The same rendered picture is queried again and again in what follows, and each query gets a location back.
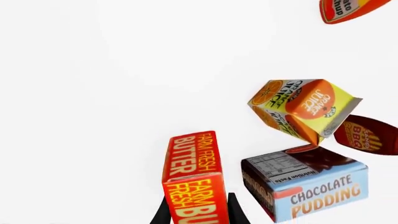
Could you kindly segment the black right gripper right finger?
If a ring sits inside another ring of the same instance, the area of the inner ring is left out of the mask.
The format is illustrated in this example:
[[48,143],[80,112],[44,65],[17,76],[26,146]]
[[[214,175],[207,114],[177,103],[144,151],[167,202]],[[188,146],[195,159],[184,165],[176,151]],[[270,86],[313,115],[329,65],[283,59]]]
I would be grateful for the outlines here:
[[228,194],[228,216],[229,224],[250,224],[237,200],[235,193]]

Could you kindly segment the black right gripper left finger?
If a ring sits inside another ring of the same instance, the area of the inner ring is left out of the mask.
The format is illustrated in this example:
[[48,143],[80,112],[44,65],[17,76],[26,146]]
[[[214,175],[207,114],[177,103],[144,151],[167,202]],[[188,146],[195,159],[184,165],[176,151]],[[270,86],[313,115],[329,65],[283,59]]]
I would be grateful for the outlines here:
[[170,224],[170,221],[171,221],[170,210],[169,206],[167,205],[167,200],[164,197],[162,199],[162,203],[158,208],[158,211],[154,215],[150,224]]

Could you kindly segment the red butter box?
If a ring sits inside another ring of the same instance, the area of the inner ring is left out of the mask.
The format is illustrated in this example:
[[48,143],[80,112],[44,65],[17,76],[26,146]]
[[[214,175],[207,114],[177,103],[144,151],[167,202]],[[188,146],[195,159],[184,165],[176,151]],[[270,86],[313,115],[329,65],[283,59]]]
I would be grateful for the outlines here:
[[174,224],[229,224],[214,131],[170,138],[162,186]]

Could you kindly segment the chocolate pudding box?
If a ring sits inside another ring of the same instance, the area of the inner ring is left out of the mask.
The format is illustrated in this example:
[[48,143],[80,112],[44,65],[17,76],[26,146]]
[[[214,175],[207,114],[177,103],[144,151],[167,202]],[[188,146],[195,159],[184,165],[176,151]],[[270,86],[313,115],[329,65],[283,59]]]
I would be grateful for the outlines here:
[[368,167],[304,145],[241,161],[244,186],[280,223],[368,197]]

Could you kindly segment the orange juice carton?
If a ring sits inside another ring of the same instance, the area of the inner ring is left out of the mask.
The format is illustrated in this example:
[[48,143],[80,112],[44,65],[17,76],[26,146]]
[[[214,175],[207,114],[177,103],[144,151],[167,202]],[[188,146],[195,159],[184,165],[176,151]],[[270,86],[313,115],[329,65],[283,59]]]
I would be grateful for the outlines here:
[[322,79],[269,80],[248,106],[269,127],[319,145],[361,100]]

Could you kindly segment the dark red BBQ sauce bottle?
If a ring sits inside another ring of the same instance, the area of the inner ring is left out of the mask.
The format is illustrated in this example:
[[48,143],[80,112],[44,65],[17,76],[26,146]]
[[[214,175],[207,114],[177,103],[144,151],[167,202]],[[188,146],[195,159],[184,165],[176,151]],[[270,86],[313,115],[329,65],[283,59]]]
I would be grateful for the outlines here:
[[398,156],[398,128],[376,119],[351,114],[333,135],[337,143],[352,149]]

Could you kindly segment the red tomato ketchup bottle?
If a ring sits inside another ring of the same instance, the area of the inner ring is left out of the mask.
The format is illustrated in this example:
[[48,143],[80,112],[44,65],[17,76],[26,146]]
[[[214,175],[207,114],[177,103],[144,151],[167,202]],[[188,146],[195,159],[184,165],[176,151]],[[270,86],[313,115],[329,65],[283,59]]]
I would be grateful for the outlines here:
[[320,0],[320,15],[326,24],[339,24],[363,16],[391,0]]

